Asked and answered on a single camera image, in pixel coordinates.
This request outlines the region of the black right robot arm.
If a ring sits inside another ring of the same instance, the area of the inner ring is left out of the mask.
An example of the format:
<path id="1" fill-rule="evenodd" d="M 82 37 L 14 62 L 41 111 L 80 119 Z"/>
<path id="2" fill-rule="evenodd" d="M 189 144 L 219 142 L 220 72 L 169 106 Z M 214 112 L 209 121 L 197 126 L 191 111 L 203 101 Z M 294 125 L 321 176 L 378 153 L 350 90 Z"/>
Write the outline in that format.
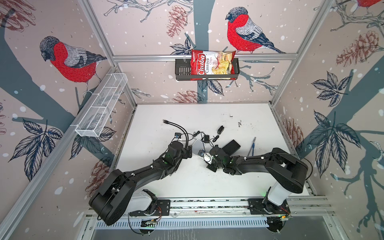
<path id="1" fill-rule="evenodd" d="M 248 209 L 256 215 L 289 215 L 287 198 L 291 194 L 301 194 L 307 180 L 308 166 L 280 148 L 273 148 L 270 153 L 263 155 L 245 157 L 230 156 L 216 145 L 209 154 L 204 153 L 205 156 L 210 157 L 207 168 L 213 172 L 222 169 L 231 176 L 268 173 L 276 180 L 263 199 L 258 199 L 255 204 L 249 200 Z"/>

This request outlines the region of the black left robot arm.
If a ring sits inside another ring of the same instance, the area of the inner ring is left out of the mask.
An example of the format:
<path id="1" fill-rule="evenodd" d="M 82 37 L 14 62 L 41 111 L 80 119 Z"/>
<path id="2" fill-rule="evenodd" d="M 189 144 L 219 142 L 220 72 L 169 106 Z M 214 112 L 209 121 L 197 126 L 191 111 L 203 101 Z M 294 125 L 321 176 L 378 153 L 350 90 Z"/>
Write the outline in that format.
<path id="1" fill-rule="evenodd" d="M 137 189 L 172 175 L 183 159 L 191 157 L 192 146 L 173 141 L 163 154 L 146 167 L 130 172 L 121 172 L 119 169 L 112 171 L 93 193 L 89 206 L 110 226 L 123 216 Z"/>

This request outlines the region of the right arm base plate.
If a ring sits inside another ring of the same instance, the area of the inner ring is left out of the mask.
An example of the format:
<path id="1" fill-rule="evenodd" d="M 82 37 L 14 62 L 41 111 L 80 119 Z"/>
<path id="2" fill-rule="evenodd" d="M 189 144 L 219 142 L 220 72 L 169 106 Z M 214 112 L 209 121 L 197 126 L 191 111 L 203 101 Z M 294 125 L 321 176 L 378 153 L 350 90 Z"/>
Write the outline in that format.
<path id="1" fill-rule="evenodd" d="M 282 205 L 277 206 L 267 199 L 248 199 L 248 209 L 251 215 L 290 215 L 291 211 L 286 200 Z"/>

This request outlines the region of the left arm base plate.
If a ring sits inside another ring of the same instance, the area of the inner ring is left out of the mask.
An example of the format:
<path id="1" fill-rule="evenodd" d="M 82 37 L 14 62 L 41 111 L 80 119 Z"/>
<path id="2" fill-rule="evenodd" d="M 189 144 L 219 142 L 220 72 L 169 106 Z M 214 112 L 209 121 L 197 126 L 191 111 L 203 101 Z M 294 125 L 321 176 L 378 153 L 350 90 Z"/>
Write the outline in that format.
<path id="1" fill-rule="evenodd" d="M 152 201 L 147 209 L 144 211 L 130 212 L 130 217 L 160 217 L 168 216 L 170 214 L 170 200 L 156 200 Z"/>

